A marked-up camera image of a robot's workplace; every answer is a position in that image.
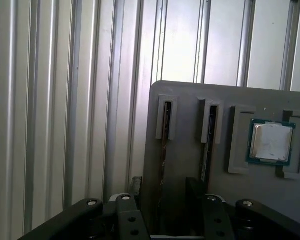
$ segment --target screw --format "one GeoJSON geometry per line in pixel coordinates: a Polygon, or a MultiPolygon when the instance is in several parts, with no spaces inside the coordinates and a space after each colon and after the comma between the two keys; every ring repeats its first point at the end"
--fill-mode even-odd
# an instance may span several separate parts
{"type": "Polygon", "coordinates": [[[208,200],[214,202],[215,200],[217,200],[214,196],[208,196],[208,200]]]}
{"type": "Polygon", "coordinates": [[[97,203],[96,201],[89,201],[89,202],[88,202],[88,205],[89,205],[89,206],[92,206],[92,205],[95,205],[96,203],[97,203]]]}
{"type": "Polygon", "coordinates": [[[246,206],[248,206],[248,207],[251,207],[251,206],[253,205],[253,203],[250,202],[250,201],[244,201],[244,202],[243,202],[243,205],[246,205],[246,206]]]}

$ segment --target corrugated metal wall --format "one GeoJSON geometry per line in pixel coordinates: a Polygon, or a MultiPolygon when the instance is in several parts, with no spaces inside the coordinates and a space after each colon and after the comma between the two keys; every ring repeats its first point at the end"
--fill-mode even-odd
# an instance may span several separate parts
{"type": "Polygon", "coordinates": [[[142,175],[159,80],[300,91],[300,1],[0,0],[0,240],[142,175]]]}

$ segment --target gray mount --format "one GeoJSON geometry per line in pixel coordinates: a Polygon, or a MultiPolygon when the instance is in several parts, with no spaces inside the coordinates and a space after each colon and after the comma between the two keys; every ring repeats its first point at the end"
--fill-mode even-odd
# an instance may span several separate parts
{"type": "Polygon", "coordinates": [[[186,177],[201,178],[209,194],[231,205],[253,199],[300,223],[300,92],[155,83],[150,91],[141,194],[148,223],[155,218],[158,196],[161,214],[182,222],[186,177]],[[167,102],[169,130],[163,154],[167,102]],[[289,166],[247,162],[252,119],[295,124],[289,166]]]}

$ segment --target hole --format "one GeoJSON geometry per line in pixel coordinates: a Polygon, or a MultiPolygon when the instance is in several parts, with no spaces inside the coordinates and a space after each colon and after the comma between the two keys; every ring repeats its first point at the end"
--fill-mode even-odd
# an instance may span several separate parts
{"type": "Polygon", "coordinates": [[[222,238],[226,235],[223,231],[217,231],[216,234],[222,238]]]}
{"type": "Polygon", "coordinates": [[[122,196],[121,198],[122,198],[123,200],[129,200],[129,199],[130,199],[130,196],[124,195],[124,196],[122,196]]]}
{"type": "Polygon", "coordinates": [[[139,231],[135,229],[135,230],[132,230],[130,233],[132,236],[137,236],[139,234],[139,231]]]}
{"type": "Polygon", "coordinates": [[[131,222],[131,223],[133,223],[133,222],[135,222],[137,219],[135,218],[135,217],[129,217],[129,222],[131,222]]]}

